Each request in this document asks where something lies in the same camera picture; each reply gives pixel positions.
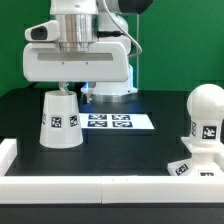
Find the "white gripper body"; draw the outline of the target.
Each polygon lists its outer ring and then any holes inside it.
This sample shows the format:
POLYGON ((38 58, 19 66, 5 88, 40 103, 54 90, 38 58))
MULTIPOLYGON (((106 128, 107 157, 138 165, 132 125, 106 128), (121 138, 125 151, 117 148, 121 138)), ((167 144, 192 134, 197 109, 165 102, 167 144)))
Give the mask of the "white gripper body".
POLYGON ((23 73, 33 82, 124 82, 129 76, 125 47, 96 42, 87 52, 62 52, 57 43, 30 43, 23 52, 23 73))

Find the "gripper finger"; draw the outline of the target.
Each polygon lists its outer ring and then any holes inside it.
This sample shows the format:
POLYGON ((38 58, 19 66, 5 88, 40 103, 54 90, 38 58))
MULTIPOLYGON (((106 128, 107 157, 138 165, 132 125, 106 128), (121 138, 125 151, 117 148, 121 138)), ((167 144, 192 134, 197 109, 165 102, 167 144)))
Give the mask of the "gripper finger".
POLYGON ((95 82, 87 82, 82 87, 82 95, 83 95, 83 103, 89 104, 91 102, 91 95, 95 88, 96 83, 95 82))
POLYGON ((67 82, 60 82, 59 83, 59 89, 63 92, 64 95, 70 95, 70 91, 68 89, 68 83, 67 82))

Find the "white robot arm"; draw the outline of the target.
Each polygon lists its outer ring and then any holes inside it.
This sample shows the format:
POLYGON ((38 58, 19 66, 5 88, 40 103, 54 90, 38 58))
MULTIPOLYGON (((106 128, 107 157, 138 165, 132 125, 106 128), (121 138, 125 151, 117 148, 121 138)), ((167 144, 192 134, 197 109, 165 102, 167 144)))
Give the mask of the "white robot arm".
POLYGON ((137 93, 129 60, 142 53, 124 14, 153 0, 51 0, 51 19, 28 28, 23 73, 31 82, 81 83, 84 102, 122 102, 137 93))

